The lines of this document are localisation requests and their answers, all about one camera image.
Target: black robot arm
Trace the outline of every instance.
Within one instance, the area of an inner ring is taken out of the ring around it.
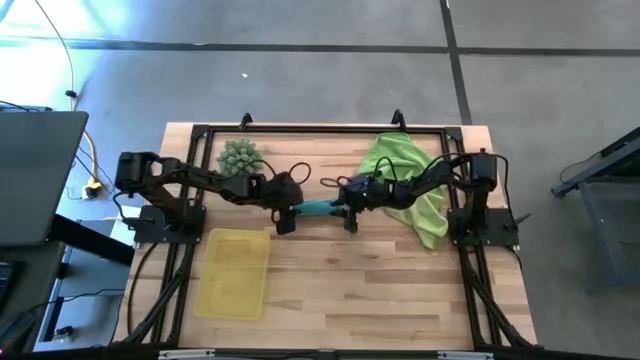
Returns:
[[[153,174],[152,165],[158,163],[161,170]],[[164,185],[181,184],[219,194],[236,205],[255,205],[278,213],[278,234],[295,230],[291,207],[303,202],[302,190],[288,172],[282,172],[267,180],[262,174],[238,174],[224,176],[216,171],[183,163],[176,158],[163,158],[152,152],[125,152],[118,159],[115,186],[123,193],[138,193],[161,212],[157,216],[125,219],[129,226],[140,226],[162,221],[165,230],[189,232],[194,223],[201,222],[195,216],[191,199],[174,197]]]
[[[451,160],[432,162],[422,174],[409,180],[384,179],[378,181],[373,176],[355,176],[341,184],[338,200],[334,205],[342,205],[345,229],[357,232],[356,216],[364,210],[378,207],[406,209],[416,199],[429,191],[451,184],[464,190],[469,198],[467,224],[482,229],[487,223],[487,198],[497,184],[498,157],[488,154],[484,149],[479,153],[461,154]],[[469,166],[469,180],[463,182],[458,172],[463,166]]]

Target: concrete floor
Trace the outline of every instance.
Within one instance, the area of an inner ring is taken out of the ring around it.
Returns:
[[[29,3],[7,15],[0,36],[51,35]],[[63,33],[77,38],[446,45],[437,0],[70,0],[64,11],[54,10],[53,0],[42,3]],[[450,5],[460,46],[640,47],[637,1]],[[77,21],[68,21],[69,12]],[[16,26],[21,22],[28,26]],[[169,121],[239,121],[249,111],[256,121],[383,123],[401,108],[411,123],[460,124],[448,55],[74,50],[72,56],[82,88],[78,108],[90,114],[88,130],[109,174],[121,151],[157,151]],[[60,48],[0,47],[0,59],[11,69],[3,73],[0,99],[64,109],[68,69]],[[577,194],[557,201],[549,188],[563,167],[638,126],[640,58],[462,56],[461,62],[473,123],[489,125],[495,149],[510,160],[514,210],[533,214],[520,240],[540,344],[638,357],[640,289],[585,293],[599,260],[595,235]],[[86,182],[83,171],[72,171],[72,196]],[[106,198],[63,199],[59,212],[101,219],[115,208]]]

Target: cable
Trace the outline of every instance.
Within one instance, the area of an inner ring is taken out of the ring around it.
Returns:
[[[53,24],[53,21],[51,21],[51,18],[49,17],[47,12],[44,10],[42,5],[40,5],[40,2],[38,0],[33,0],[33,1],[35,1],[36,5],[38,5],[38,7],[40,8],[40,11],[42,11],[42,14],[44,15],[44,17],[47,18],[47,21],[49,22],[49,25],[51,25],[51,28],[53,28],[53,31],[56,32],[56,35],[58,35],[58,39],[60,39],[60,43],[62,43],[62,47],[64,47],[64,52],[67,55],[67,60],[69,61],[69,69],[71,70],[71,88],[70,88],[70,90],[73,91],[73,86],[74,86],[74,82],[75,82],[74,71],[73,71],[73,62],[71,61],[71,55],[69,54],[69,49],[67,48],[67,44],[65,43],[64,39],[62,38],[62,35],[60,35],[60,32],[58,31],[58,28],[56,28],[56,26]],[[73,111],[73,99],[72,99],[71,96],[69,96],[69,111]]]
[[[513,255],[516,256],[516,259],[518,260],[518,265],[520,266],[520,272],[522,272],[522,259],[520,259],[520,255],[518,255],[518,252],[511,246],[505,246],[507,248],[507,250],[511,251],[513,253]]]
[[[393,180],[398,181],[398,176],[396,175],[396,169],[393,167],[393,163],[391,162],[391,159],[389,159],[386,156],[381,157],[380,159],[378,159],[378,162],[376,162],[376,167],[373,169],[373,176],[378,176],[378,167],[380,166],[380,163],[382,162],[382,160],[387,160],[389,162],[389,165],[391,166],[391,172],[393,173]]]
[[[304,166],[306,166],[306,167],[309,169],[309,172],[307,173],[307,176],[306,176],[303,180],[298,181],[298,182],[296,183],[296,185],[302,185],[302,184],[304,184],[304,183],[305,183],[305,182],[307,182],[307,180],[309,180],[309,178],[311,177],[311,165],[309,165],[309,163],[304,162],[304,161],[300,161],[299,163],[294,164],[294,165],[291,167],[291,169],[289,169],[289,174],[293,173],[293,169],[297,168],[297,167],[298,167],[298,166],[300,166],[300,165],[304,165]]]
[[[433,160],[431,160],[431,162],[429,163],[429,165],[427,165],[427,167],[424,169],[424,171],[427,171],[427,170],[431,169],[431,167],[432,167],[433,165],[435,165],[435,163],[436,163],[438,160],[440,160],[440,159],[444,159],[444,157],[445,157],[445,156],[452,156],[452,155],[458,155],[458,156],[460,156],[460,155],[464,155],[464,154],[465,154],[465,153],[457,153],[457,152],[455,152],[455,153],[446,153],[446,154],[438,155],[438,156],[436,156]]]
[[[83,154],[87,155],[89,158],[91,158],[91,154],[89,154],[85,149],[83,149],[81,146],[78,146],[78,150],[80,150]],[[109,175],[107,174],[106,171],[104,171],[104,169],[100,166],[100,164],[98,164],[98,161],[95,161],[95,165],[98,167],[98,170],[102,171],[102,174],[104,175],[104,177],[107,178],[107,180],[109,181],[109,184],[111,184],[111,192],[113,192],[113,188],[115,188],[115,185],[113,185],[113,180],[111,180],[111,178],[109,177]]]
[[[69,199],[69,200],[82,200],[82,197],[71,197],[71,194],[70,194],[71,190],[69,190],[68,186],[65,186],[64,189],[65,189],[65,191],[67,193],[67,199]]]
[[[133,328],[132,320],[131,320],[131,310],[133,308],[133,304],[132,304],[133,292],[136,289],[136,283],[138,282],[138,277],[140,277],[140,271],[142,271],[142,266],[147,261],[147,258],[149,257],[149,255],[151,255],[151,253],[153,252],[153,249],[155,249],[156,246],[158,246],[158,243],[153,243],[149,247],[149,249],[144,253],[144,255],[142,255],[142,259],[140,259],[140,264],[138,265],[138,268],[136,269],[136,273],[133,275],[133,280],[131,281],[131,289],[129,290],[129,301],[127,301],[127,335],[131,335],[131,331],[132,331],[131,329]]]
[[[276,171],[275,171],[275,169],[273,168],[273,166],[271,166],[271,164],[269,164],[268,162],[266,162],[266,161],[264,161],[264,160],[262,160],[262,159],[258,159],[258,160],[253,160],[253,161],[250,161],[250,162],[246,163],[246,164],[245,164],[245,165],[244,165],[240,170],[236,171],[236,173],[235,173],[235,174],[233,174],[233,175],[229,175],[229,176],[227,176],[227,177],[224,177],[224,178],[222,178],[221,180],[229,180],[229,179],[233,179],[234,177],[236,177],[236,176],[240,175],[240,174],[241,174],[241,173],[242,173],[246,168],[248,168],[249,166],[251,166],[251,165],[253,165],[253,164],[255,164],[255,163],[262,163],[262,164],[267,165],[267,167],[269,168],[269,170],[271,170],[271,173],[273,174],[273,176],[276,176]]]
[[[120,213],[120,217],[122,218],[122,220],[128,219],[128,217],[124,216],[124,212],[122,211],[122,205],[120,205],[120,203],[118,202],[118,196],[121,195],[126,195],[127,193],[125,192],[119,192],[115,195],[113,195],[113,198],[111,200],[113,200],[113,203],[116,204],[116,207],[118,208],[118,212]]]
[[[73,106],[73,98],[77,96],[77,94],[74,91],[74,85],[75,85],[75,75],[74,75],[74,71],[73,71],[73,61],[71,61],[71,54],[69,54],[69,49],[67,48],[67,44],[65,43],[64,39],[62,38],[62,35],[60,35],[60,32],[58,31],[58,28],[56,28],[56,26],[53,24],[53,21],[51,21],[51,18],[49,17],[49,15],[47,14],[47,12],[44,10],[44,8],[42,7],[42,5],[40,5],[40,2],[38,0],[33,0],[36,5],[38,5],[38,7],[40,8],[40,11],[42,11],[42,14],[44,15],[45,18],[47,18],[47,21],[49,22],[49,25],[51,25],[51,28],[53,28],[53,31],[55,31],[56,35],[58,36],[58,39],[60,39],[60,43],[62,44],[62,47],[64,48],[64,53],[67,55],[67,60],[69,61],[69,72],[71,74],[71,83],[70,83],[70,88],[68,91],[65,92],[65,95],[69,98],[69,111],[74,111],[75,108]],[[89,136],[89,133],[87,133],[86,130],[84,130],[82,132],[83,137],[85,138],[85,140],[87,140],[87,143],[89,143],[89,150],[91,152],[91,161],[93,162],[92,164],[92,172],[91,172],[91,176],[89,178],[89,186],[99,190],[100,186],[104,186],[104,184],[102,184],[101,182],[98,181],[98,170],[96,169],[96,149],[95,146],[93,144],[93,140],[91,140],[91,137]]]
[[[342,179],[347,180],[347,183],[346,184],[341,184],[340,180],[342,180]],[[349,185],[352,182],[353,181],[351,179],[349,179],[346,176],[342,176],[342,175],[338,176],[335,179],[332,179],[332,178],[321,178],[320,179],[320,185],[326,186],[326,187],[330,187],[330,188],[341,188],[341,187]]]
[[[158,176],[155,180],[156,184],[162,184],[162,181],[164,181],[165,178],[168,178],[169,176],[173,175],[173,174],[178,174],[181,172],[186,172],[186,169],[177,169],[177,170],[171,170],[166,174],[162,174],[160,176]]]
[[[254,360],[288,360],[288,359],[296,359],[296,358],[315,360],[318,358],[318,356],[316,352],[299,352],[299,353],[291,353],[285,356],[275,356],[275,357],[243,356],[243,358],[254,359]]]
[[[124,292],[124,289],[102,289],[102,290],[99,290],[99,291],[96,291],[96,292],[93,292],[93,293],[84,293],[84,294],[76,295],[76,296],[70,297],[69,299],[64,299],[64,300],[62,300],[62,302],[64,303],[64,302],[73,301],[73,300],[75,300],[75,299],[77,299],[79,297],[83,297],[83,296],[99,295],[100,293],[103,293],[105,291],[121,291],[121,292]],[[34,305],[34,306],[30,307],[29,310],[27,310],[25,312],[31,312],[31,311],[33,311],[33,310],[35,310],[35,309],[37,309],[37,308],[39,308],[41,306],[47,306],[47,305],[55,304],[55,303],[56,303],[55,300],[54,301],[47,301],[47,302],[44,302],[44,303],[40,303],[40,304],[37,304],[37,305]]]
[[[560,175],[558,175],[558,180],[560,180],[560,182],[561,182],[561,183],[563,183],[563,184],[573,184],[573,183],[569,183],[569,182],[565,181],[565,180],[562,178],[562,175],[563,175],[567,170],[571,169],[572,167],[574,167],[574,166],[576,166],[576,165],[584,164],[584,163],[586,163],[586,162],[588,162],[588,161],[592,160],[592,159],[593,159],[594,157],[596,157],[596,155],[598,155],[598,154],[600,154],[600,152],[599,152],[599,151],[598,151],[597,153],[595,153],[595,154],[593,154],[593,155],[589,156],[588,158],[586,158],[586,159],[582,160],[582,161],[578,161],[578,162],[575,162],[575,163],[573,163],[573,164],[567,165],[567,167],[565,167],[564,169],[562,169],[562,171],[560,171]]]
[[[2,104],[6,104],[6,105],[9,105],[9,106],[13,106],[13,107],[18,108],[18,109],[22,109],[22,110],[24,110],[24,111],[26,111],[26,112],[31,112],[31,111],[38,111],[38,112],[39,112],[39,111],[40,111],[40,110],[38,110],[38,109],[29,109],[29,108],[26,108],[26,107],[21,106],[21,105],[18,105],[18,104],[10,103],[10,102],[8,102],[8,101],[2,101],[2,100],[0,100],[0,103],[2,103]]]
[[[87,172],[89,173],[89,175],[91,175],[91,177],[92,177],[92,178],[94,178],[94,177],[93,177],[93,174],[91,174],[91,170],[89,170],[89,168],[87,167],[87,165],[85,165],[85,164],[82,162],[82,160],[80,160],[80,158],[78,157],[78,155],[76,155],[76,160],[78,160],[78,162],[80,163],[80,165],[82,165],[82,167],[83,167],[85,170],[87,170]],[[108,188],[107,188],[107,187],[106,187],[106,186],[105,186],[105,185],[104,185],[100,180],[98,180],[97,178],[95,178],[95,179],[96,179],[96,181],[100,184],[100,186],[102,186],[102,187],[107,191],[107,193],[109,193],[109,195],[111,195],[111,194],[113,193],[113,189],[109,190],[109,189],[108,189]]]
[[[504,161],[504,197],[507,199],[507,206],[509,207],[509,215],[511,215],[511,222],[516,226],[516,219],[513,216],[513,208],[511,207],[511,196],[509,196],[509,160],[506,157],[498,154],[494,154],[496,157]]]

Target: green towel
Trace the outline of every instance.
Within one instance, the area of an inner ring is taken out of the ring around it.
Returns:
[[[376,163],[381,157],[388,157],[393,162],[398,180],[410,179],[420,175],[432,158],[422,149],[418,148],[409,138],[409,135],[401,132],[390,132],[380,134],[373,143],[367,155],[365,155],[358,173],[361,175],[372,175]],[[382,172],[381,177],[393,179],[389,162],[383,160],[378,170]],[[440,214],[442,206],[442,187],[434,189],[429,193],[416,199],[415,204],[405,210],[394,210],[384,208],[387,215],[399,220],[405,225],[412,226],[420,241],[424,246],[433,249],[436,240],[447,233],[447,219]]]

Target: yellow plastic tray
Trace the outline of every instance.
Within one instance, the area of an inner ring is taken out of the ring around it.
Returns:
[[[260,318],[270,240],[266,231],[211,230],[196,296],[196,316]]]

